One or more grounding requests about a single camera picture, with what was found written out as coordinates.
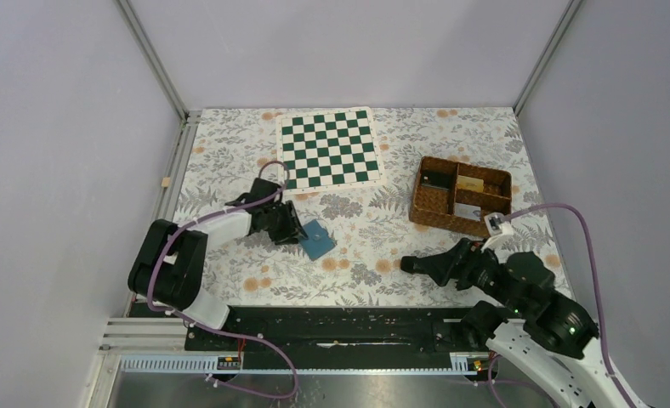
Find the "blue card holder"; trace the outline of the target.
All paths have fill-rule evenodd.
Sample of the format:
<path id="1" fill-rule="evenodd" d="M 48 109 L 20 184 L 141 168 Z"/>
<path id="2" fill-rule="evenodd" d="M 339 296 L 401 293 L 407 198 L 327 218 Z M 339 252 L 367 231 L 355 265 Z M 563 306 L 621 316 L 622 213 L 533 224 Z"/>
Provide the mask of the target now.
<path id="1" fill-rule="evenodd" d="M 303 228 L 306 237 L 298 242 L 310 260 L 320 259 L 335 248 L 336 242 L 317 220 L 309 221 Z"/>

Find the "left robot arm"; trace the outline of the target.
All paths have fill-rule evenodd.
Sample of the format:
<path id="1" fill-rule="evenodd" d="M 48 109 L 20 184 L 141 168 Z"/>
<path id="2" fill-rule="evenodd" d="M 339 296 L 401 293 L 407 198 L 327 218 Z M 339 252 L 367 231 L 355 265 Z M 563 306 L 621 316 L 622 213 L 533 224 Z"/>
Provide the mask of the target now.
<path id="1" fill-rule="evenodd" d="M 294 245 L 307 238 L 291 201 L 283 201 L 281 185 L 256 178 L 248 192 L 224 208 L 184 225 L 157 219 L 148 229 L 128 275 L 128 289 L 155 311 L 167 311 L 193 325 L 206 326 L 206 339 L 228 349 L 238 338 L 228 320 L 225 301 L 202 286 L 207 252 L 265 233 L 277 245 Z"/>

